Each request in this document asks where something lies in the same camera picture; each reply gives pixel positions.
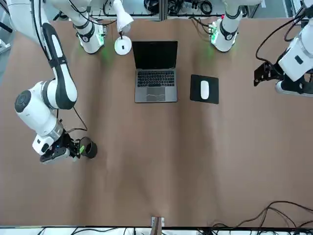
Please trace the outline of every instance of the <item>white lamp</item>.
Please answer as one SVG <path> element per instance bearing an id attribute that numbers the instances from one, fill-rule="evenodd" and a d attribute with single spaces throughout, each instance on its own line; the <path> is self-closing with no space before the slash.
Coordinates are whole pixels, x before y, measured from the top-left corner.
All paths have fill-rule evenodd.
<path id="1" fill-rule="evenodd" d="M 126 55 L 132 49 L 132 42 L 129 37 L 123 36 L 123 32 L 127 33 L 130 31 L 131 23 L 134 20 L 130 14 L 124 10 L 123 4 L 120 0 L 114 0 L 113 8 L 116 12 L 117 31 L 120 35 L 120 37 L 115 41 L 114 48 L 117 54 Z"/>

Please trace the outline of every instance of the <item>white computer mouse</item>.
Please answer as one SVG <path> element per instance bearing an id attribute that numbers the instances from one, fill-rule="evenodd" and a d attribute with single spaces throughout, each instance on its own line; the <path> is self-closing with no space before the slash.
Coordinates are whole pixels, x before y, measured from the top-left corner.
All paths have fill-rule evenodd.
<path id="1" fill-rule="evenodd" d="M 209 83 L 207 81 L 201 81 L 201 98 L 208 99 L 210 95 Z"/>

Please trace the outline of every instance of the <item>green light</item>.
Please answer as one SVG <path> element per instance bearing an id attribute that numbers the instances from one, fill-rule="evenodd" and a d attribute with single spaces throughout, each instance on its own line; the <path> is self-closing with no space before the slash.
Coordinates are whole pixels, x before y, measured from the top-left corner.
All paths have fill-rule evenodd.
<path id="1" fill-rule="evenodd" d="M 101 36 L 100 34 L 97 34 L 96 36 L 97 36 L 99 44 L 103 45 L 104 44 L 103 36 Z"/>
<path id="2" fill-rule="evenodd" d="M 215 44 L 216 43 L 216 39 L 217 36 L 219 35 L 219 33 L 216 31 L 212 36 L 211 36 L 211 43 Z"/>

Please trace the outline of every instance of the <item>white robotic arm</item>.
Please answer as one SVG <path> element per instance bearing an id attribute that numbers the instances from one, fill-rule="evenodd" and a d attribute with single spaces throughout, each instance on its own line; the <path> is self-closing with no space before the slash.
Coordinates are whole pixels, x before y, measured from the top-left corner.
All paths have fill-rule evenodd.
<path id="1" fill-rule="evenodd" d="M 294 37 L 277 63 L 263 63 L 254 72 L 254 86 L 262 81 L 278 79 L 276 91 L 282 94 L 295 94 L 313 97 L 313 0 L 303 0 L 304 13 L 309 22 Z M 304 75 L 310 74 L 309 81 Z"/>
<path id="2" fill-rule="evenodd" d="M 52 111 L 72 109 L 77 100 L 77 90 L 58 35 L 48 22 L 40 1 L 8 0 L 8 7 L 16 30 L 42 46 L 55 76 L 52 80 L 38 82 L 31 89 L 23 91 L 15 101 L 16 113 L 37 134 L 33 148 L 41 155 L 41 162 L 47 163 L 60 157 L 79 157 L 81 152 L 80 141 L 75 142 L 70 138 Z M 91 40 L 88 44 L 92 43 L 97 47 L 97 41 Z M 96 145 L 92 141 L 89 144 L 93 145 L 94 157 Z"/>
<path id="3" fill-rule="evenodd" d="M 240 20 L 243 17 L 241 6 L 261 3 L 262 0 L 223 0 L 226 5 L 225 15 L 210 27 L 213 30 L 211 43 L 221 52 L 229 51 L 235 43 Z"/>

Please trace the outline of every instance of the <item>black mouse pad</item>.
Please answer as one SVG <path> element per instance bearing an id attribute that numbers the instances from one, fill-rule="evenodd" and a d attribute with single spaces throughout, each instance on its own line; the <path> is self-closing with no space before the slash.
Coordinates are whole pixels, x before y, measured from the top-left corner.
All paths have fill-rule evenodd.
<path id="1" fill-rule="evenodd" d="M 208 99 L 201 98 L 201 81 L 207 81 L 209 83 Z M 190 80 L 190 99 L 193 101 L 219 104 L 219 79 L 192 74 Z"/>

